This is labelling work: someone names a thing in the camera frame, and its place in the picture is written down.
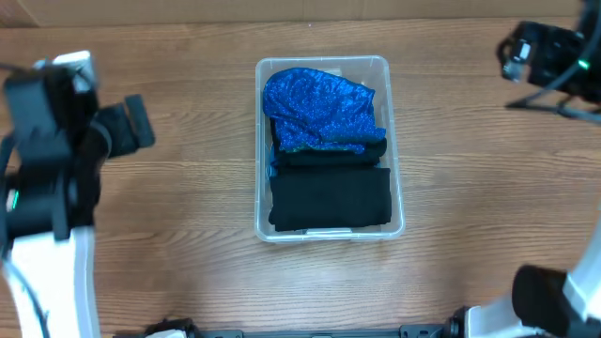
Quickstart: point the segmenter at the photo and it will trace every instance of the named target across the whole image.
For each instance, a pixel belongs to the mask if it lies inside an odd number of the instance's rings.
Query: blue glitter cloth
[[[275,120],[280,149],[352,150],[376,143],[386,130],[376,127],[375,91],[316,69],[277,72],[265,84],[263,112]]]

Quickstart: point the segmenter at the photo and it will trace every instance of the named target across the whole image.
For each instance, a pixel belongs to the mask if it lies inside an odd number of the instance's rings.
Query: clear plastic container
[[[381,167],[391,168],[391,195],[393,216],[390,223],[364,228],[308,229],[276,232],[268,221],[271,207],[270,189],[270,150],[271,130],[268,119],[263,114],[262,91],[265,83],[274,73],[295,67],[320,69],[343,76],[352,82],[376,90],[374,114],[376,124],[386,128],[388,149],[381,158]],[[254,198],[254,230],[256,235],[267,242],[296,242],[323,239],[378,240],[394,239],[405,230],[401,175],[396,152],[394,129],[393,96],[388,62],[381,56],[341,56],[341,57],[273,57],[266,58],[256,65],[256,183]]]

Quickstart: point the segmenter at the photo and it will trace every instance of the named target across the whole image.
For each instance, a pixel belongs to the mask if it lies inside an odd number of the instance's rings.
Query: green light
[[[584,60],[579,60],[578,64],[584,69],[584,70],[588,70],[589,67],[591,66],[590,63],[584,61]]]
[[[15,198],[12,199],[12,209],[17,207],[17,200],[19,200],[19,191],[15,191]]]

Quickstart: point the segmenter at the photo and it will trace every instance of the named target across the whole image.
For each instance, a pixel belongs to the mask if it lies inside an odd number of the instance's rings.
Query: folded black clothing
[[[270,125],[275,155],[275,163],[273,165],[278,169],[284,169],[289,166],[308,167],[350,164],[374,166],[379,163],[379,158],[386,153],[386,138],[377,143],[366,144],[365,151],[362,154],[357,154],[352,150],[301,150],[286,152],[280,149],[280,141],[275,136],[275,122],[273,119],[270,119]]]
[[[364,227],[392,217],[389,168],[290,170],[270,181],[275,231]]]

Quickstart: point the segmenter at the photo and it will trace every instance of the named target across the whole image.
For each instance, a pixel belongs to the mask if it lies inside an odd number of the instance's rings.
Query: wooden table
[[[568,269],[591,235],[601,129],[502,108],[533,90],[504,81],[494,55],[516,23],[3,29],[0,60],[29,65],[89,49],[102,103],[145,97],[157,145],[103,169],[96,291],[104,333],[167,315],[204,329],[394,328],[493,300],[523,263]],[[391,64],[405,235],[261,242],[253,230],[256,63],[358,54]],[[19,336],[6,287],[0,327],[0,336]]]

